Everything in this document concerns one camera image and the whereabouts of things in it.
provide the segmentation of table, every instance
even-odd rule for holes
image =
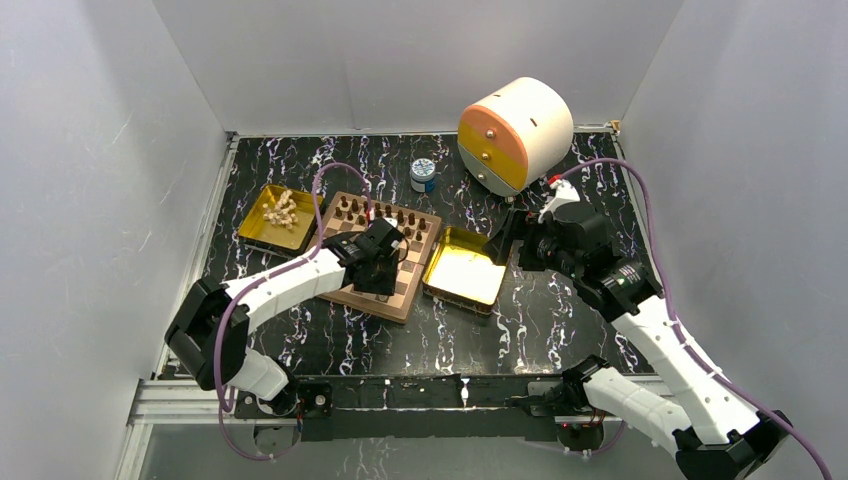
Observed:
[[[571,152],[551,170],[592,158],[616,157],[611,133],[578,133]],[[410,187],[409,165],[426,157],[437,165],[436,188]],[[455,135],[242,138],[218,214],[205,274],[233,279],[282,263],[243,246],[237,230],[262,187],[275,183],[310,190],[315,172],[339,161],[366,175],[375,200],[438,215],[445,226],[491,234],[509,205],[465,170]],[[597,165],[572,181],[583,198],[609,219],[617,247],[648,261],[637,215],[619,167]],[[358,192],[344,171],[325,175],[324,192]],[[531,185],[515,207],[538,210],[544,180]],[[383,321],[343,305],[312,299],[265,323],[251,339],[259,352],[286,362],[297,375],[427,375],[551,373],[589,354],[622,372],[649,373],[650,365],[574,294],[555,273],[527,273],[513,262],[490,317],[481,317],[419,290],[406,325]]]

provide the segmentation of robotic arm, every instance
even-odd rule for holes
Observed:
[[[690,480],[750,475],[787,433],[712,378],[722,375],[721,369],[684,329],[685,345],[713,373],[686,353],[666,317],[660,285],[641,262],[613,252],[603,215],[581,202],[565,180],[551,187],[555,196],[538,214],[511,210],[484,252],[504,265],[512,243],[523,240],[519,267],[570,277],[578,296],[642,352],[679,404],[639,387],[596,356],[565,371],[562,384],[544,395],[513,403],[524,408],[560,403],[614,413],[672,454]]]
[[[298,383],[285,364],[247,348],[248,336],[275,315],[300,302],[353,284],[354,290],[392,295],[397,279],[398,246],[403,234],[391,220],[378,218],[362,233],[346,232],[324,240],[317,255],[289,264],[302,265],[271,278],[275,267],[251,277],[217,283],[204,277],[192,285],[165,342],[204,390],[214,388],[212,355],[220,315],[235,295],[259,277],[268,277],[250,291],[226,327],[221,358],[224,384],[253,393],[278,415],[298,403]]]

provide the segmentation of gold tray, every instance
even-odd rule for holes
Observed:
[[[479,233],[446,228],[424,272],[424,293],[477,313],[492,313],[506,266],[493,265],[483,253],[488,240]]]
[[[265,213],[262,204],[273,205],[285,187],[280,185],[265,185],[256,203],[250,208],[247,217],[239,227],[239,237],[250,248],[264,252],[293,257],[306,251],[309,240],[315,232],[315,207],[312,205],[312,194],[300,190],[291,190],[294,200],[298,223],[291,230],[282,226],[271,225],[262,218]],[[323,205],[324,197],[318,196],[318,205]]]

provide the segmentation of jar lid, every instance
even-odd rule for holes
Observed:
[[[418,158],[412,162],[409,175],[416,182],[427,182],[436,176],[436,162],[429,158]]]

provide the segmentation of wooden chessboard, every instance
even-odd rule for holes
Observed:
[[[342,202],[342,197],[345,197],[346,202]],[[353,212],[354,199],[356,199],[359,206],[356,213]],[[329,237],[341,232],[361,232],[365,230],[365,225],[360,225],[358,220],[359,217],[364,218],[364,204],[365,198],[360,195],[347,192],[336,193],[333,200],[327,205],[327,209],[322,217],[324,221],[324,236]],[[398,265],[395,294],[388,296],[359,293],[354,292],[353,286],[350,285],[333,293],[322,295],[321,298],[348,305],[357,310],[393,322],[406,323],[409,317],[409,311],[412,309],[412,301],[415,299],[415,294],[418,292],[418,287],[421,284],[424,268],[430,259],[433,244],[438,240],[442,219],[424,212],[383,202],[374,202],[374,207],[375,209],[379,209],[383,213],[383,216],[387,216],[385,213],[386,208],[390,208],[392,218],[395,219],[398,218],[398,212],[402,213],[404,221],[403,224],[398,225],[398,229],[403,231],[405,227],[409,227],[412,231],[412,234],[406,237],[406,241],[401,243],[400,258],[404,258],[405,255],[406,259]],[[409,224],[410,213],[415,215],[415,225]],[[424,219],[423,229],[420,228],[421,219]],[[421,240],[416,240],[417,232],[421,232]],[[313,238],[311,244],[314,244],[316,240]]]

